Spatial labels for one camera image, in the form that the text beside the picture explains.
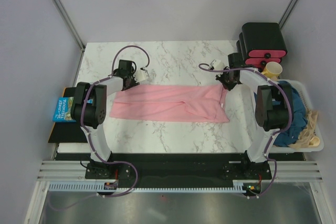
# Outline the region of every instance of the yellow mug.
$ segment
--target yellow mug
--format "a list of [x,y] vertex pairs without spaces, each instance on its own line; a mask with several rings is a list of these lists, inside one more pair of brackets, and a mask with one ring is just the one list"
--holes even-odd
[[279,77],[279,75],[282,73],[282,66],[274,61],[270,61],[266,64],[264,71],[262,74],[268,78],[272,77]]

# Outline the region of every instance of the white wall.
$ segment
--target white wall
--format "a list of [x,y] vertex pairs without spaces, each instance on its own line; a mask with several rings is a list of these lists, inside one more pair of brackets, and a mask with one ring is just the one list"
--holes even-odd
[[0,0],[0,222],[23,223],[80,51],[51,0]]
[[283,29],[288,56],[286,78],[299,80],[320,111],[324,150],[318,161],[329,197],[336,208],[336,0],[300,0]]
[[278,22],[290,0],[62,0],[85,42],[237,39]]

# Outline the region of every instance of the marble tabletop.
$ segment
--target marble tabletop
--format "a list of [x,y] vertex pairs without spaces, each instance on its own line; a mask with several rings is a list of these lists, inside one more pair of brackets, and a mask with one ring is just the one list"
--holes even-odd
[[[151,59],[146,84],[206,86],[218,84],[215,74],[198,68],[201,62],[220,59],[236,51],[233,41],[152,41],[88,43],[77,82],[93,82],[111,73],[114,55],[126,45],[145,49]],[[146,65],[145,54],[128,48],[119,59]],[[110,111],[114,95],[108,97]],[[106,117],[104,131],[115,153],[241,153],[251,143],[255,128],[250,90],[235,87],[226,96],[225,112],[229,123],[175,123],[123,120]],[[89,153],[88,144],[62,143],[60,153]]]

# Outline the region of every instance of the pink towel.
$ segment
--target pink towel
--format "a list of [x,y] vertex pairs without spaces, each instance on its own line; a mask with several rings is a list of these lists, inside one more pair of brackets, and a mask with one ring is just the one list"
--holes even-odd
[[160,122],[227,123],[221,84],[206,87],[139,85],[118,92],[112,118]]

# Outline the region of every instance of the tan fabric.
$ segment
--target tan fabric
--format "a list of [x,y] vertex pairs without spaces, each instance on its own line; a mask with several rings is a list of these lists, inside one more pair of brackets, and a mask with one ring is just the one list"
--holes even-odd
[[296,150],[299,148],[311,147],[309,146],[309,142],[313,139],[313,137],[316,137],[314,135],[314,131],[317,122],[317,116],[318,112],[316,110],[307,110],[306,112],[306,118],[308,120],[307,126],[300,133],[299,139],[296,141],[296,143],[290,144],[289,147]]

